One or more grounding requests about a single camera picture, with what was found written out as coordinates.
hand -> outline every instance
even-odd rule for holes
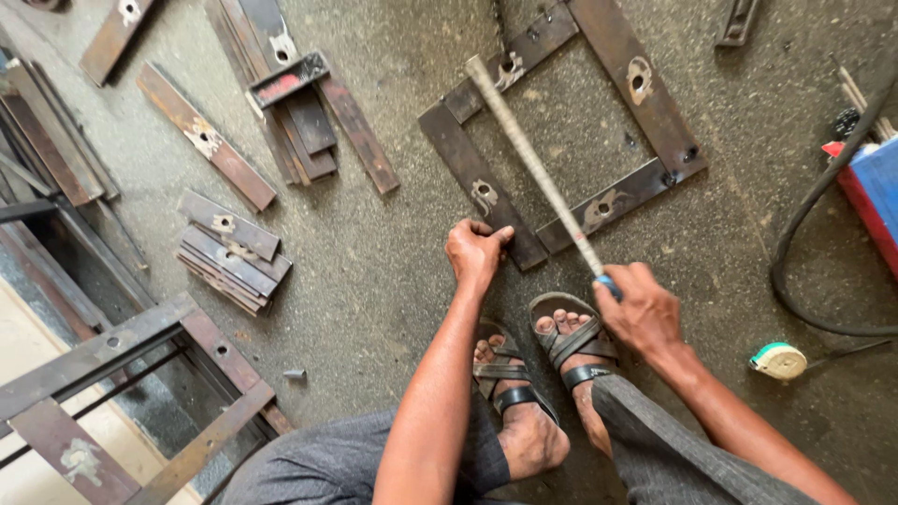
[[[446,255],[455,270],[459,287],[470,286],[486,293],[498,269],[502,247],[515,236],[506,226],[493,233],[486,223],[463,219],[449,232]]]
[[[608,327],[650,365],[683,345],[680,300],[658,285],[645,263],[606,265],[605,273],[623,293],[618,303],[601,282],[593,282],[599,312]]]

foot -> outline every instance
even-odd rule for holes
[[[558,327],[560,335],[556,342],[560,342],[564,341],[577,328],[589,321],[590,317],[590,315],[579,315],[559,309],[555,311],[552,317],[541,317],[536,322],[536,330],[540,333],[551,333],[555,327]],[[571,368],[593,363],[613,366],[614,360],[599,358],[590,354],[573,354],[561,365],[560,372],[564,375]],[[593,381],[589,380],[575,385],[572,395],[574,395],[574,404],[577,405],[577,413],[580,414],[580,420],[583,422],[589,441],[595,448],[611,458],[612,443],[608,437],[608,430],[605,429],[602,418],[599,417],[599,414],[593,408]]]
[[[490,345],[498,347],[505,342],[502,335],[493,335],[487,341],[477,342],[474,363],[491,363],[496,355]],[[509,365],[523,365],[520,359],[512,358]],[[510,387],[529,385],[525,380],[500,380],[493,391],[493,397]],[[511,480],[517,481],[551,470],[568,456],[570,440],[537,403],[512,405],[502,414],[502,431],[499,443],[505,451]]]

concrete floor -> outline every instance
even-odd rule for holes
[[[845,102],[834,52],[869,90],[882,48],[894,44],[894,0],[763,2],[752,40],[712,48],[720,0],[622,2],[711,167],[593,237],[607,262],[647,261],[682,300],[683,334],[708,366],[858,501],[898,501],[898,378],[889,348],[820,367],[789,385],[752,372],[764,344],[788,341],[810,359],[852,339],[786,315],[767,280],[780,227],[824,167],[820,150]],[[539,0],[506,2],[509,30]],[[0,3],[0,24],[38,60],[122,189],[115,209],[151,265],[138,277],[157,299],[187,290],[277,391],[298,426],[397,404],[453,291],[446,232],[476,211],[418,129],[417,116],[461,77],[462,63],[497,50],[489,1],[282,1],[301,51],[339,62],[402,187],[379,197],[340,131],[339,177],[287,188],[262,140],[199,0],[161,2],[111,85],[77,66],[110,8],[81,0],[62,14]],[[284,239],[293,273],[267,318],[253,319],[172,257],[184,188],[242,211],[214,169],[134,85],[142,60],[159,64],[278,191],[256,220]],[[577,37],[508,99],[569,201],[595,193],[650,157],[645,139],[596,57]],[[501,136],[480,114],[467,131],[532,228],[551,210]],[[629,133],[640,143],[624,143]],[[794,294],[844,323],[895,323],[898,285],[839,190],[806,220],[790,256]],[[518,335],[540,388],[562,415],[573,450],[549,474],[503,490],[533,503],[624,503],[609,462],[577,424],[572,403],[527,329],[525,305],[548,290],[585,297],[576,252],[521,274],[498,275],[486,315]],[[308,385],[281,373],[305,368]],[[636,385],[687,426],[698,425],[645,367]]]

blue tape measure handle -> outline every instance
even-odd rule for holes
[[[603,283],[605,287],[612,292],[612,296],[615,300],[617,300],[618,302],[623,300],[623,293],[621,293],[621,289],[617,287],[617,284],[614,284],[614,280],[612,280],[612,278],[608,277],[607,275],[600,275],[595,280]]]

sandal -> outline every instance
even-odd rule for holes
[[[526,380],[530,381],[529,385],[520,385],[518,387],[510,387],[502,394],[493,399],[493,406],[499,412],[499,415],[505,413],[506,409],[512,405],[519,403],[536,402],[546,412],[552,422],[560,425],[559,416],[549,402],[542,397],[535,389],[533,389],[533,380],[530,372],[527,371],[526,365],[509,365],[511,358],[523,360],[524,356],[517,349],[515,341],[511,334],[502,326],[483,317],[480,318],[480,325],[477,328],[477,340],[489,342],[489,337],[501,334],[505,337],[505,342],[498,346],[492,347],[493,353],[496,355],[490,363],[474,363],[473,375],[480,379],[478,389],[480,394],[489,401],[489,397],[493,394],[499,379],[510,380]]]
[[[536,322],[540,318],[548,316],[555,320],[555,311],[563,309],[565,312],[586,314],[592,317],[574,330],[565,340],[555,343],[559,337],[558,325],[550,333],[540,333]],[[592,380],[595,377],[620,374],[617,368],[618,352],[614,347],[612,335],[604,329],[600,322],[599,314],[580,298],[567,293],[546,293],[533,299],[527,306],[530,313],[530,326],[542,348],[549,354],[552,366],[560,371],[561,364],[574,354],[590,354],[600,358],[613,359],[615,366],[590,363],[570,369],[561,376],[565,387],[571,391],[575,385]]]

